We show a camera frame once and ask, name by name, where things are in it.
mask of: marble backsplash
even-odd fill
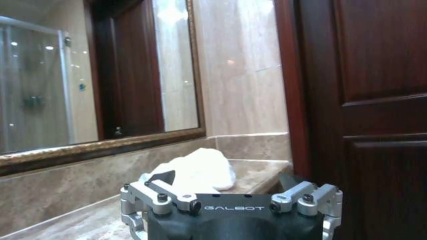
[[[0,178],[0,236],[118,194],[122,183],[198,148],[197,139]]]
[[[216,149],[228,159],[292,162],[289,134],[246,134],[214,137]]]

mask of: tile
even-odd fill
[[[229,163],[237,177],[234,187],[224,192],[229,194],[264,194],[277,183],[277,174],[292,171],[292,164],[286,161],[230,160]],[[120,220],[120,197],[112,197],[70,212],[2,240],[17,239],[130,239],[129,228]]]
[[[273,1],[193,6],[208,136],[286,132]]]
[[[288,134],[218,136],[216,144],[228,159],[292,161]]]
[[[142,172],[200,147],[214,148],[214,140],[197,139],[1,177],[0,236],[118,194],[121,185]]]

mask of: glass shower enclosure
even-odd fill
[[[73,143],[63,32],[0,16],[0,152]]]

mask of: beige marble tile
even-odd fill
[[[142,172],[200,147],[214,148],[214,140],[198,139],[1,177],[0,236],[116,195]]]
[[[208,135],[286,132],[273,1],[193,5]]]
[[[216,147],[228,159],[292,161],[288,134],[218,136]]]

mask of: folded towel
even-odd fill
[[[182,192],[216,194],[234,185],[233,167],[216,149],[200,148],[169,163],[161,163],[149,176],[170,170],[174,170],[172,186]]]

